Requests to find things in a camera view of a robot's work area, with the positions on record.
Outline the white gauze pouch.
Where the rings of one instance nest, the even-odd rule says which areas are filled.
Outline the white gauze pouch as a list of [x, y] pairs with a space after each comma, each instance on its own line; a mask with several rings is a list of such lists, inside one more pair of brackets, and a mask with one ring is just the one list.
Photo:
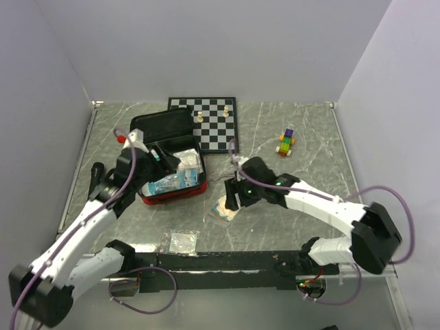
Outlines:
[[194, 148], [173, 153], [173, 156], [180, 160], [179, 170], [198, 169], [201, 166], [199, 153]]

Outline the blue wipes packet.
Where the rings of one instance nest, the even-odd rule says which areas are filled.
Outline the blue wipes packet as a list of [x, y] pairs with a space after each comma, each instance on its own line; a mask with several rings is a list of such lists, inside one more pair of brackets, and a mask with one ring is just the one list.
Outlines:
[[145, 197], [156, 196], [163, 193], [170, 193], [176, 190], [190, 188], [196, 186], [197, 181], [186, 181], [182, 172], [166, 176], [155, 182], [147, 182], [141, 189], [142, 195]]

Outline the beige bandage pack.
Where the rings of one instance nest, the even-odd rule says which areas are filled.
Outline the beige bandage pack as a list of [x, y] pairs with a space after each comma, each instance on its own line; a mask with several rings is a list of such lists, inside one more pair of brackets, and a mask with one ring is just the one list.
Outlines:
[[238, 215], [240, 209], [229, 210], [226, 208], [226, 196], [220, 197], [213, 207], [207, 212], [207, 220], [218, 226], [228, 227]]

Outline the red black medicine case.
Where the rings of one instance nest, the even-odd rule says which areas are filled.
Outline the red black medicine case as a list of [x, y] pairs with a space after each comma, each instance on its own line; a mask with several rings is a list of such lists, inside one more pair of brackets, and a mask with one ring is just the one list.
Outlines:
[[144, 132], [145, 145], [160, 144], [171, 154], [187, 149], [195, 149], [199, 153], [201, 167], [203, 168], [196, 186], [149, 197], [143, 196], [140, 191], [140, 196], [145, 204], [150, 206], [165, 204], [194, 197], [206, 191], [208, 185], [206, 166], [199, 143], [193, 135], [193, 117], [187, 108], [136, 116], [130, 123], [130, 130], [134, 129]]

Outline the black handled scissors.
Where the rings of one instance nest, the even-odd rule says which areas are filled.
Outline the black handled scissors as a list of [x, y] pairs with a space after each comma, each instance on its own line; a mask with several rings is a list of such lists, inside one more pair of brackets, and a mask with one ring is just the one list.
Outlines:
[[233, 178], [233, 177], [234, 177], [234, 173], [227, 173], [227, 174], [222, 175], [222, 176], [220, 176], [220, 177], [218, 177], [218, 178], [210, 178], [209, 181], [210, 181], [210, 182], [219, 182], [219, 181], [221, 181], [221, 180], [231, 179], [231, 178]]

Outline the white medicine bottle green label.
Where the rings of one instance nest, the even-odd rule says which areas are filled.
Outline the white medicine bottle green label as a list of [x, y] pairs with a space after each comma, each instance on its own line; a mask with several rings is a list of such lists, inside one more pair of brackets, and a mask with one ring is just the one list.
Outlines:
[[159, 162], [161, 160], [161, 157], [153, 148], [150, 150], [150, 153], [152, 154], [152, 156], [155, 158], [156, 161]]

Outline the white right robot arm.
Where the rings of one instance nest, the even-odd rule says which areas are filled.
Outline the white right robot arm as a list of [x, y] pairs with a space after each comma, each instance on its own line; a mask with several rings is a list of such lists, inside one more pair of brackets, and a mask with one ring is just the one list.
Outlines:
[[381, 274], [402, 242], [391, 216], [379, 203], [353, 203], [293, 175], [275, 175], [259, 157], [232, 156], [231, 162], [236, 171], [225, 182], [225, 209], [236, 211], [264, 199], [312, 216], [342, 233], [336, 239], [312, 238], [305, 244], [300, 266], [308, 274], [340, 263], [355, 263], [371, 274]]

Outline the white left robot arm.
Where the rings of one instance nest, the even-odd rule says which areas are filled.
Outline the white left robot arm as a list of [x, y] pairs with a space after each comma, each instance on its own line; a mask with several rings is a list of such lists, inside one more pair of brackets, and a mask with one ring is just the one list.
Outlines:
[[135, 250], [119, 240], [82, 262], [95, 239], [135, 201], [138, 191], [177, 171], [179, 158], [159, 146], [126, 144], [112, 168], [100, 175], [76, 220], [59, 239], [30, 265], [17, 265], [8, 281], [15, 329], [19, 312], [53, 328], [69, 313], [74, 302], [98, 281], [111, 275], [128, 276], [135, 270]]

